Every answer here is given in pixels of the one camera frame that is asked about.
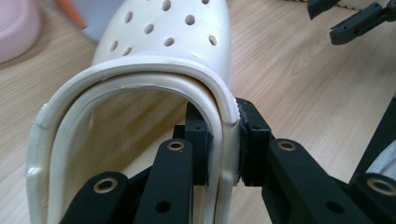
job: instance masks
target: bolt hole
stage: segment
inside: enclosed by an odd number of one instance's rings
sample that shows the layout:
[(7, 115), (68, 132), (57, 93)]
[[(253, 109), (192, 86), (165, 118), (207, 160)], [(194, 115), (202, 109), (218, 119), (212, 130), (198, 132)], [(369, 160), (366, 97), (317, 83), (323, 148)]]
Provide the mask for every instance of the bolt hole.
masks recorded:
[(388, 196), (396, 196), (396, 187), (385, 180), (369, 178), (367, 179), (367, 185), (378, 193)]
[(217, 40), (216, 37), (213, 36), (213, 35), (210, 35), (210, 36), (209, 36), (209, 42), (210, 42), (210, 44), (213, 45), (213, 46), (216, 46), (216, 45), (218, 44), (218, 40)]
[(115, 40), (110, 47), (110, 51), (114, 51), (117, 48), (118, 44), (119, 44), (119, 41)]
[(335, 202), (327, 202), (327, 203), (326, 203), (326, 206), (327, 206), (327, 208), (328, 208), (330, 211), (332, 211), (332, 212), (334, 212), (334, 213), (336, 213), (336, 214), (344, 214), (344, 208), (343, 208), (340, 204), (338, 204), (338, 203), (335, 203)]
[(167, 11), (169, 10), (169, 8), (171, 8), (171, 1), (169, 0), (165, 0), (163, 1), (163, 11)]
[(184, 144), (181, 142), (171, 142), (167, 146), (170, 150), (181, 150), (184, 147)]
[(169, 210), (171, 210), (171, 204), (167, 201), (155, 204), (155, 211), (157, 213), (167, 213)]
[(132, 16), (133, 16), (132, 12), (128, 12), (128, 13), (126, 14), (126, 16), (125, 16), (125, 23), (130, 22), (131, 19), (132, 19)]
[(128, 55), (129, 53), (131, 53), (131, 51), (132, 51), (132, 48), (126, 49), (126, 50), (122, 53), (122, 56)]
[(118, 184), (117, 179), (113, 177), (99, 180), (94, 186), (93, 191), (96, 193), (108, 193), (113, 190)]
[(195, 18), (192, 15), (188, 15), (185, 20), (186, 24), (193, 25), (195, 24)]
[(287, 150), (287, 151), (293, 151), (296, 149), (296, 146), (293, 143), (290, 142), (280, 142), (277, 144), (280, 148)]
[(148, 35), (148, 34), (150, 34), (153, 30), (154, 30), (154, 25), (153, 25), (153, 24), (149, 24), (149, 25), (146, 26), (146, 28), (145, 28), (145, 34)]
[(163, 44), (164, 44), (166, 47), (170, 47), (170, 46), (172, 46), (174, 43), (175, 43), (175, 39), (172, 38), (172, 37), (167, 38), (167, 39), (165, 40), (165, 42), (163, 42)]

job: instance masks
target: wooden table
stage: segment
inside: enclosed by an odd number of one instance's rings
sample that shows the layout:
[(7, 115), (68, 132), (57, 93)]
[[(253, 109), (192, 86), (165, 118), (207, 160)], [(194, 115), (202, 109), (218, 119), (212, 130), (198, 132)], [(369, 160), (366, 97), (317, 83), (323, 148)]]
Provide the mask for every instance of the wooden table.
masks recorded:
[[(306, 4), (230, 0), (230, 88), (253, 102), (276, 137), (293, 139), (348, 181), (396, 91), (394, 23), (344, 46), (329, 30), (353, 11), (314, 21)], [(24, 179), (29, 131), (40, 106), (90, 66), (95, 45), (42, 5), (43, 31), (21, 57), (0, 64), (0, 223), (30, 223)], [(261, 189), (234, 189), (230, 223), (269, 223)]]

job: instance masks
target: black plastic part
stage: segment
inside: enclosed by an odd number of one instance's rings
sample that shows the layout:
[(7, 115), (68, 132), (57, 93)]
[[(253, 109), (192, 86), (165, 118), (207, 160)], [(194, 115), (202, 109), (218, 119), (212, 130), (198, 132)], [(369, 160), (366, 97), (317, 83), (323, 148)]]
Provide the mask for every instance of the black plastic part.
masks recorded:
[(340, 0), (309, 0), (307, 7), (309, 18), (313, 20), (320, 13), (335, 6), (339, 1)]
[[(300, 144), (287, 139), (272, 141), (267, 161), (290, 203), (288, 223), (371, 223)], [(265, 193), (262, 197), (268, 211), (284, 209), (284, 203)]]
[(396, 223), (396, 181), (361, 174), (351, 182), (351, 198), (374, 223)]
[(187, 104), (184, 139), (194, 146), (192, 152), (194, 186), (208, 186), (209, 171), (207, 164), (213, 136), (207, 129), (205, 120), (192, 103)]
[[(106, 193), (96, 193), (95, 185), (103, 181), (102, 187), (109, 188), (109, 185), (116, 183), (113, 190)], [(123, 200), (128, 192), (128, 178), (120, 173), (106, 172), (91, 178), (84, 187), (78, 192), (71, 205), (66, 211), (61, 224), (78, 223), (123, 223)]]
[(365, 173), (379, 154), (396, 139), (396, 95), (375, 130), (369, 146), (366, 148), (355, 174)]
[(236, 99), (240, 114), (239, 174), (247, 187), (261, 187), (265, 174), (265, 151), (274, 137), (271, 128), (251, 102)]
[(184, 125), (175, 125), (172, 138), (184, 138)]
[(134, 224), (191, 222), (192, 146), (170, 139), (158, 149)]
[(383, 8), (378, 3), (372, 3), (364, 10), (338, 23), (330, 31), (334, 45), (343, 45), (364, 35), (386, 20), (382, 16)]

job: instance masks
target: white rubber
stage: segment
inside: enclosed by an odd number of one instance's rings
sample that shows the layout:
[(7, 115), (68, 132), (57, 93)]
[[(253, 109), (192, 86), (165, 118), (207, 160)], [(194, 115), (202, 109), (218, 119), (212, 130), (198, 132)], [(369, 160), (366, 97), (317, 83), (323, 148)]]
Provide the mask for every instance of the white rubber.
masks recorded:
[(58, 223), (93, 175), (135, 172), (134, 147), (158, 148), (169, 133), (154, 130), (177, 121), (172, 115), (187, 100), (214, 135), (209, 187), (194, 189), (194, 223), (227, 223), (239, 151), (239, 114), (226, 84), (230, 38), (224, 0), (126, 1), (92, 67), (64, 84), (35, 120), (27, 158), (32, 222)]

